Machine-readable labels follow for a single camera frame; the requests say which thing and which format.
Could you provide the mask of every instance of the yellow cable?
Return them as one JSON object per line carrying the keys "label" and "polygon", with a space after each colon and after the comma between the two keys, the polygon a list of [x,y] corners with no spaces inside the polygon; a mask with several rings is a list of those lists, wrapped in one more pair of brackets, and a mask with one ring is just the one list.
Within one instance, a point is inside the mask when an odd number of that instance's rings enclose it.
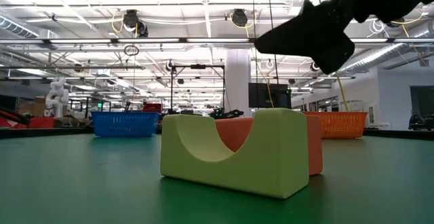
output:
{"label": "yellow cable", "polygon": [[120,30],[117,30],[117,29],[115,28],[115,14],[113,14],[113,17],[112,17],[112,19],[111,19],[111,28],[112,28],[113,31],[116,32],[116,33],[120,33],[120,32],[122,31],[122,29],[123,29],[123,16],[124,16],[124,14],[122,14],[121,29],[120,29]]}
{"label": "yellow cable", "polygon": [[391,21],[391,23],[393,24],[412,24],[415,23],[416,21],[419,21],[421,18],[423,17],[423,14],[420,14],[419,18],[415,19],[415,20],[411,20],[409,22],[397,22],[397,21]]}
{"label": "yellow cable", "polygon": [[338,74],[336,74],[336,77],[338,78],[340,93],[342,94],[342,99],[344,100],[345,110],[348,112],[348,104],[347,104],[347,99],[345,98],[344,87],[342,86],[342,83],[340,82],[340,78],[339,78]]}
{"label": "yellow cable", "polygon": [[[240,28],[245,28],[245,33],[247,34],[247,38],[249,38],[249,27],[245,26],[245,27],[240,27]],[[259,68],[258,62],[256,62],[256,68],[258,69],[258,71],[260,72],[260,74],[262,75],[262,78],[265,80],[265,82],[267,83],[267,89],[269,91],[269,97],[270,97],[270,102],[271,102],[271,107],[274,108],[274,104],[273,104],[273,99],[271,98],[271,92],[270,92],[270,83],[267,79],[265,79],[264,74],[262,74],[262,71]]]}
{"label": "yellow cable", "polygon": [[[407,32],[407,28],[406,28],[405,25],[402,25],[402,29],[403,29],[404,32],[406,33],[406,36],[407,36],[407,37],[410,37],[410,35],[409,35],[408,32]],[[412,46],[413,46],[413,48],[414,48],[414,51],[416,51],[416,53],[418,54],[418,57],[419,57],[420,61],[422,61],[422,63],[424,63],[425,66],[427,67],[428,64],[425,62],[425,60],[423,60],[423,59],[420,57],[420,53],[419,53],[419,51],[416,49],[416,47],[414,47],[414,45],[412,45]]]}

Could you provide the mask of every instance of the blue basket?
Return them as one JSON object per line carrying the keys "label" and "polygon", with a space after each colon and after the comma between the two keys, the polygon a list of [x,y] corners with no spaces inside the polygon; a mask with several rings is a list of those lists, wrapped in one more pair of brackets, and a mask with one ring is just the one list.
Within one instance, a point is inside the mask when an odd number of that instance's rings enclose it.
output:
{"label": "blue basket", "polygon": [[96,136],[152,136],[157,131],[159,113],[92,111]]}

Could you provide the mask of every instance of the foam block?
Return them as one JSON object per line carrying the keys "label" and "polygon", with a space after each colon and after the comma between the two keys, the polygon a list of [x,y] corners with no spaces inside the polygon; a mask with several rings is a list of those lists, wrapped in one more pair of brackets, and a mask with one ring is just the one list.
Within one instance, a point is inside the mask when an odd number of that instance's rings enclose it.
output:
{"label": "foam block", "polygon": [[[236,152],[244,143],[252,127],[253,118],[218,119],[216,127],[223,143]],[[307,116],[309,146],[309,175],[321,173],[323,155],[321,146],[321,122],[317,116]]]}
{"label": "foam block", "polygon": [[249,136],[237,152],[220,140],[210,117],[167,115],[163,127],[163,176],[281,199],[309,181],[307,121],[302,113],[256,112]]}

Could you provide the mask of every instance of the black monitor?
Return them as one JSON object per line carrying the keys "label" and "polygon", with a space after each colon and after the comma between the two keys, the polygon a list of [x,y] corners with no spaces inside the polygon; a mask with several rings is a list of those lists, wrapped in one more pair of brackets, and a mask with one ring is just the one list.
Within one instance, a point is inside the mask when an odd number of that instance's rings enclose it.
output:
{"label": "black monitor", "polygon": [[270,97],[275,108],[291,109],[291,90],[287,84],[249,83],[249,107],[271,108]]}

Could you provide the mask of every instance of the plastic basket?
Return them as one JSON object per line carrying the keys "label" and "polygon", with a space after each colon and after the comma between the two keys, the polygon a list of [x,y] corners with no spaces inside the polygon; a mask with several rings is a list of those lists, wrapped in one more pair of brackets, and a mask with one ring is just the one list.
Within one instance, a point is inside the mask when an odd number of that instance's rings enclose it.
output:
{"label": "plastic basket", "polygon": [[157,131],[159,114],[152,112],[92,111],[96,136],[152,136]]}
{"label": "plastic basket", "polygon": [[321,121],[322,138],[359,138],[363,136],[367,112],[304,112]]}

